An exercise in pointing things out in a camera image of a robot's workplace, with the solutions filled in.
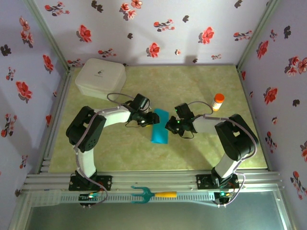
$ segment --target white box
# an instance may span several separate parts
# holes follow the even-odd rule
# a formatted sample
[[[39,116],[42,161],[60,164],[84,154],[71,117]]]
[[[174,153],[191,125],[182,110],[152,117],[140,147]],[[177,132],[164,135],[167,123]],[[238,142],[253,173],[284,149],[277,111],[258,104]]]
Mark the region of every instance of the white box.
[[[87,60],[75,83],[83,95],[107,100],[106,95],[120,92],[126,81],[125,67],[122,64],[96,58]],[[110,95],[111,100],[118,95]]]

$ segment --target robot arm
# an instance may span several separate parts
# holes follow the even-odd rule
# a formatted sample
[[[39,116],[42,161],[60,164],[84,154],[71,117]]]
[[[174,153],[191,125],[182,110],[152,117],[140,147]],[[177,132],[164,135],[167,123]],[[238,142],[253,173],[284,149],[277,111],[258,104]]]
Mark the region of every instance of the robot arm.
[[[149,107],[148,98],[138,94],[133,101],[126,102],[115,108],[101,110],[100,114],[94,118],[88,133],[78,146],[80,150],[78,154],[80,169],[84,172],[85,176],[90,178],[96,174],[94,147],[99,141],[103,128],[112,124],[130,122],[132,120],[136,121],[142,127],[159,123],[159,116],[153,112],[147,113],[146,107]],[[98,111],[88,106],[80,110],[66,131],[66,136],[72,145],[78,143],[86,130],[84,124],[89,124],[92,117]],[[79,169],[77,169],[76,175],[83,177]]]
[[[232,178],[233,172],[242,162],[242,159],[254,151],[254,143],[245,131],[251,134],[256,144],[259,143],[257,137],[238,114],[234,114],[226,120],[203,115],[194,116],[186,103],[175,107],[175,110],[178,118],[172,116],[165,128],[174,134],[179,134],[181,137],[185,131],[192,133],[207,132],[208,123],[213,120],[216,121],[215,123],[217,124],[214,127],[225,154],[212,169],[211,180],[215,187],[223,187]]]

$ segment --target pill bottle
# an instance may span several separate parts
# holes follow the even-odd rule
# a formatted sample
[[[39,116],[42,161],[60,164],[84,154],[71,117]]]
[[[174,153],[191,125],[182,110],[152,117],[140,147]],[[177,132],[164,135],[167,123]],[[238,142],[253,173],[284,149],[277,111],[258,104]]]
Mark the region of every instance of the pill bottle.
[[[224,102],[225,97],[221,93],[217,93],[214,97],[214,100],[212,102],[212,109],[213,111],[218,111]]]

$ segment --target blue sponge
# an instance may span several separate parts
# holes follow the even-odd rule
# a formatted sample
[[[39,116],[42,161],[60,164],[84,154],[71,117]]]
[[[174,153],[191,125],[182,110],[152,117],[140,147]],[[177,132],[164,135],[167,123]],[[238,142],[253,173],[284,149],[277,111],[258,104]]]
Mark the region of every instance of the blue sponge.
[[[167,144],[168,130],[165,125],[168,122],[168,112],[162,109],[155,109],[154,112],[160,117],[160,123],[153,125],[152,143]]]

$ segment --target floral wallpaper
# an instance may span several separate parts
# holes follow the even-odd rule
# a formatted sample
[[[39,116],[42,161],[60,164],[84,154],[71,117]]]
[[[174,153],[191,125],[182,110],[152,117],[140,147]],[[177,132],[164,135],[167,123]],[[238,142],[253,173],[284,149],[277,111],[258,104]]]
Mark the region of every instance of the floral wallpaper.
[[[306,229],[307,46],[304,0],[281,1],[243,64],[242,81],[272,170],[280,171],[297,221]]]
[[[25,177],[36,167],[65,70],[21,0],[2,1],[0,20],[5,31],[0,36],[0,229],[5,230]]]
[[[33,1],[72,67],[89,58],[127,65],[237,64],[268,2]]]

